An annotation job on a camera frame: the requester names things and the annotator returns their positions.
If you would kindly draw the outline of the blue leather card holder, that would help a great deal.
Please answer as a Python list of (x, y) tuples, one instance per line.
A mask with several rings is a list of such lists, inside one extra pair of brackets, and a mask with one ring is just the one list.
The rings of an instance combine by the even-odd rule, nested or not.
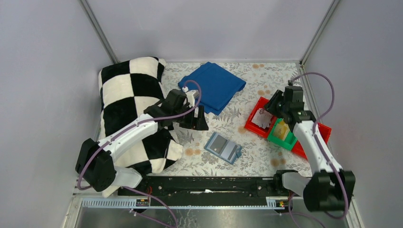
[(242, 146), (214, 132), (204, 149), (229, 164), (233, 164), (242, 155)]

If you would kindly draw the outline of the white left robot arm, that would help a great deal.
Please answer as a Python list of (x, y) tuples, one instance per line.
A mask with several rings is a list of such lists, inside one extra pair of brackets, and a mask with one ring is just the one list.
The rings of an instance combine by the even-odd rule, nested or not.
[(199, 105), (202, 91), (171, 90), (162, 99), (145, 109), (137, 119), (116, 133), (95, 142), (91, 138), (82, 143), (75, 170), (79, 174), (77, 187), (80, 190), (85, 180), (89, 188), (102, 192), (110, 186), (135, 188), (142, 175), (132, 168), (115, 166), (115, 162), (131, 147), (144, 138), (157, 133), (176, 122), (180, 127), (197, 131), (208, 130), (204, 107)]

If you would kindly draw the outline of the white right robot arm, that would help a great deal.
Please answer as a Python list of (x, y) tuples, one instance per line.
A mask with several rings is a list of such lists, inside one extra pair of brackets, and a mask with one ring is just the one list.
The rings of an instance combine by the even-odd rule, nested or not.
[(312, 171), (312, 177), (306, 178), (294, 170), (279, 170), (274, 175), (276, 187), (301, 196), (308, 211), (347, 212), (355, 175), (345, 171), (331, 155), (314, 114), (304, 110), (302, 87), (286, 86), (284, 91), (277, 90), (264, 108), (285, 121), (302, 146)]

